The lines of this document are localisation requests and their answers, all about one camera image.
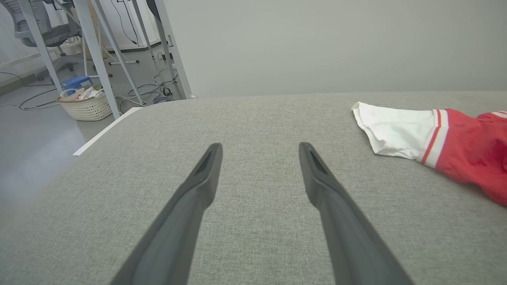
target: white basket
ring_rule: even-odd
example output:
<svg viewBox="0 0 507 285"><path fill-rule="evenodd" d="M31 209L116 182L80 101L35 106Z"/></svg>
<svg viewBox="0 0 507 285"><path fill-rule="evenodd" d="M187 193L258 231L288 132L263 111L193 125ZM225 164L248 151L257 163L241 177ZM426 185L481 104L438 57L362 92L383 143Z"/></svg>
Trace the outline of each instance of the white basket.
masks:
<svg viewBox="0 0 507 285"><path fill-rule="evenodd" d="M56 101L60 103L65 111L67 111L67 113L75 120L98 121L111 115L113 112L111 111L111 107L109 106L103 91L99 92L97 97L76 101L75 99L79 95L77 90L76 93L71 96L63 97L65 93L71 90L76 89L65 90Z"/></svg>

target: red and white garment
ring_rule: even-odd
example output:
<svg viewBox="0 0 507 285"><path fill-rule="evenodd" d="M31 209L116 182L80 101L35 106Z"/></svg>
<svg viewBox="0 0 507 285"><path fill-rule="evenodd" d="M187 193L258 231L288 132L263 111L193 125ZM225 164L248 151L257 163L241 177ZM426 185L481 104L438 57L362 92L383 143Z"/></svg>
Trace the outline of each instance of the red and white garment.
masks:
<svg viewBox="0 0 507 285"><path fill-rule="evenodd" d="M376 154L415 159L507 206L507 112L469 117L445 109L398 110L357 102L357 125Z"/></svg>

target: blue box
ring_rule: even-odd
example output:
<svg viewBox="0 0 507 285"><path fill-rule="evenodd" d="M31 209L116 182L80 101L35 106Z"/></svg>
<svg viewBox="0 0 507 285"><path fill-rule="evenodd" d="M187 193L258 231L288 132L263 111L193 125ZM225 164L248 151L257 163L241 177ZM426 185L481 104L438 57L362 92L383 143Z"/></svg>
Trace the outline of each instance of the blue box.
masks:
<svg viewBox="0 0 507 285"><path fill-rule="evenodd" d="M88 76L80 75L78 77L74 77L72 79L69 79L67 81L62 82L62 89L63 90L67 90L67 89L79 89L82 86L92 85L92 84L93 83L92 83L91 78L89 78ZM67 93L67 96L71 96L74 93L75 93L75 91L69 91Z"/></svg>

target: gray office chair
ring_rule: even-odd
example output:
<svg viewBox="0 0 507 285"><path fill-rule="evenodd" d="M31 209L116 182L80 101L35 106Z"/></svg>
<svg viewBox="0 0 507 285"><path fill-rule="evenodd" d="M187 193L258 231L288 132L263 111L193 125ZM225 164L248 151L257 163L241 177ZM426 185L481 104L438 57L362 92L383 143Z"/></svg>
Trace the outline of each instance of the gray office chair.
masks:
<svg viewBox="0 0 507 285"><path fill-rule="evenodd" d="M0 0L0 3L7 9L7 11L9 11L12 19L14 20L14 37L20 39L21 42L26 46L36 47L37 44L35 43L32 33L28 28L28 24L26 23L23 13L21 12L18 1L19 0ZM60 68L66 66L69 71L74 71L72 63L83 62L83 59L77 56L66 55L60 45L72 37L81 37L81 28L79 28L72 19L69 19L68 16L67 19L69 24L52 27L49 21L48 12L44 7L44 3L40 0L38 2L30 1L30 3L35 18L37 19L37 23L39 24L39 29L41 30L44 43L47 47L57 47L58 51L60 52L60 57L53 61L53 66L56 70L59 70ZM71 11L73 5L71 2L68 2L68 0L64 0L63 6L68 11ZM42 78L42 76L39 74L45 70L46 68L42 67L41 69L35 71L38 79Z"/></svg>

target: gray fabric surface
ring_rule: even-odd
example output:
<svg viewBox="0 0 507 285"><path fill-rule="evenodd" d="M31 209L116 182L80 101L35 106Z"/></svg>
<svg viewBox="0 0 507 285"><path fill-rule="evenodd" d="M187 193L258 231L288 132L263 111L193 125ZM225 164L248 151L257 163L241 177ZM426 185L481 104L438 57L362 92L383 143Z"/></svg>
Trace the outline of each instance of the gray fabric surface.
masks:
<svg viewBox="0 0 507 285"><path fill-rule="evenodd" d="M331 284L298 144L312 143L416 284L505 284L507 209L416 161L373 154L350 110L507 110L507 92L193 99L108 131L0 235L1 284L107 284L206 148L224 147L189 284Z"/></svg>

